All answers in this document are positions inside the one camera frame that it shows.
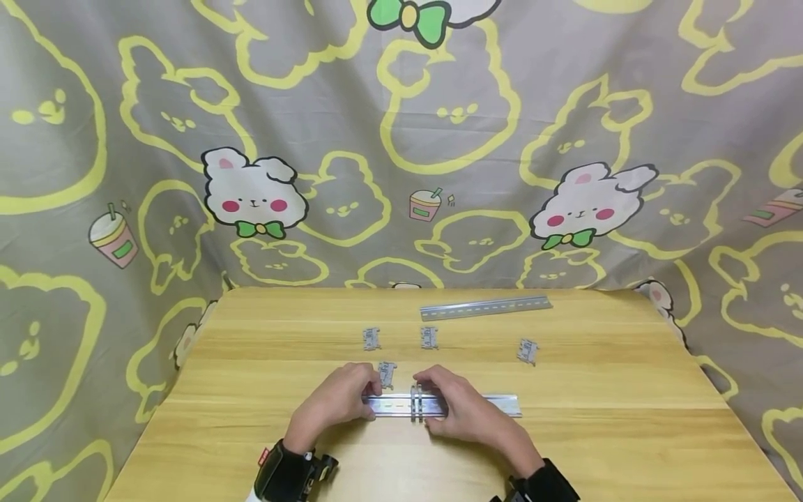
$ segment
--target bunny ear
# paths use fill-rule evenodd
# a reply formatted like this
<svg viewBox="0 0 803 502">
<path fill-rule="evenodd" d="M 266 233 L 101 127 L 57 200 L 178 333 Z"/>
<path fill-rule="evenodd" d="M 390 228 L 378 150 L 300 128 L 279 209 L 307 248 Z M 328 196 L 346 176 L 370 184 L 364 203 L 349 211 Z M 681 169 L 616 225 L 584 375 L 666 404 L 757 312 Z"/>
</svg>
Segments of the bunny ear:
<svg viewBox="0 0 803 502">
<path fill-rule="evenodd" d="M 608 165 L 604 162 L 581 165 L 564 174 L 561 185 L 584 185 L 586 183 L 605 179 L 609 174 L 610 169 L 608 169 Z"/>
<path fill-rule="evenodd" d="M 248 158 L 245 155 L 228 146 L 204 152 L 201 161 L 207 172 L 237 169 L 248 165 Z"/>
<path fill-rule="evenodd" d="M 264 168 L 267 176 L 277 182 L 293 183 L 296 179 L 296 170 L 278 157 L 257 159 L 255 164 Z"/>
<path fill-rule="evenodd" d="M 658 176 L 658 171 L 652 164 L 640 165 L 633 169 L 619 171 L 613 176 L 617 181 L 616 188 L 622 192 L 635 192 L 644 185 L 653 181 Z"/>
<path fill-rule="evenodd" d="M 649 293 L 650 293 L 650 300 L 652 300 L 652 302 L 655 305 L 659 306 L 660 308 L 670 311 L 674 307 L 673 305 L 674 302 L 672 301 L 672 295 L 669 294 L 669 291 L 666 289 L 666 286 L 659 283 L 657 280 L 650 282 Z"/>
</svg>

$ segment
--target table surface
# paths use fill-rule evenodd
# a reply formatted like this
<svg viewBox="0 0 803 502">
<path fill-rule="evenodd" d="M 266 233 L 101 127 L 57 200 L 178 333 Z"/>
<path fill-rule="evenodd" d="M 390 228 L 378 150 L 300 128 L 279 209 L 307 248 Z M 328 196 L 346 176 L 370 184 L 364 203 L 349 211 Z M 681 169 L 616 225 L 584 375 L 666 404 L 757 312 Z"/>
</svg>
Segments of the table surface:
<svg viewBox="0 0 803 502">
<path fill-rule="evenodd" d="M 530 294 L 554 308 L 431 323 L 440 350 L 420 348 L 421 306 Z M 381 350 L 363 351 L 369 327 Z M 537 366 L 516 359 L 521 338 L 539 344 Z M 796 501 L 637 293 L 317 288 L 221 299 L 106 500 L 244 500 L 263 448 L 346 361 L 397 363 L 395 392 L 439 363 L 482 393 L 518 394 L 520 422 L 583 500 Z M 340 427 L 319 451 L 340 460 L 321 502 L 486 502 L 509 474 L 492 452 L 431 439 L 407 418 Z"/>
</svg>

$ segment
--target fabric backdrop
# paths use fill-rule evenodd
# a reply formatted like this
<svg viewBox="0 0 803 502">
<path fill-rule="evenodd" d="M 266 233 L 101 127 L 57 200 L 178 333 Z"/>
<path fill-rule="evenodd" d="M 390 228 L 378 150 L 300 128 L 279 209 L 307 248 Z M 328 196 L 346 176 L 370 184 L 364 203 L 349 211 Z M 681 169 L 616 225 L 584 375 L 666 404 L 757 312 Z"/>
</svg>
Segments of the fabric backdrop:
<svg viewBox="0 0 803 502">
<path fill-rule="evenodd" d="M 0 500 L 247 285 L 638 288 L 803 497 L 798 0 L 0 5 Z"/>
</svg>

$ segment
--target hand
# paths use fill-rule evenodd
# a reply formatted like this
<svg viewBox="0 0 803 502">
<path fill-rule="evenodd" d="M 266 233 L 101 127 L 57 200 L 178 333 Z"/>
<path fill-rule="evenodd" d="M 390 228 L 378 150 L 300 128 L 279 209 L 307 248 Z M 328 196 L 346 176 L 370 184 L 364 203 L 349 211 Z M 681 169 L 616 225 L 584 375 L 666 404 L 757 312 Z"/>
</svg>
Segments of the hand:
<svg viewBox="0 0 803 502">
<path fill-rule="evenodd" d="M 362 402 L 367 394 L 382 395 L 379 373 L 371 363 L 349 362 L 335 369 L 293 413 L 284 447 L 303 454 L 333 425 L 356 418 L 374 420 L 370 406 Z"/>
<path fill-rule="evenodd" d="M 494 448 L 521 478 L 530 477 L 544 466 L 527 431 L 477 392 L 466 378 L 440 365 L 416 373 L 413 378 L 422 387 L 441 394 L 449 406 L 446 418 L 426 419 L 432 435 Z"/>
</svg>

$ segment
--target sleeve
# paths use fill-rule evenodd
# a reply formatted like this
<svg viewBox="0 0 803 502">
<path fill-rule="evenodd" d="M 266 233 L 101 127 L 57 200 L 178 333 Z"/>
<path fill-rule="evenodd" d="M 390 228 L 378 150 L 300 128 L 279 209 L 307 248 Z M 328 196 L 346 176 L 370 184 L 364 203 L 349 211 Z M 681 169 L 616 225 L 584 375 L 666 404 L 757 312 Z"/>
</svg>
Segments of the sleeve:
<svg viewBox="0 0 803 502">
<path fill-rule="evenodd" d="M 246 502 L 262 502 L 259 499 L 259 497 L 256 496 L 256 493 L 254 493 L 254 488 L 253 487 L 251 488 L 251 493 L 248 494 L 248 498 L 246 499 Z"/>
</svg>

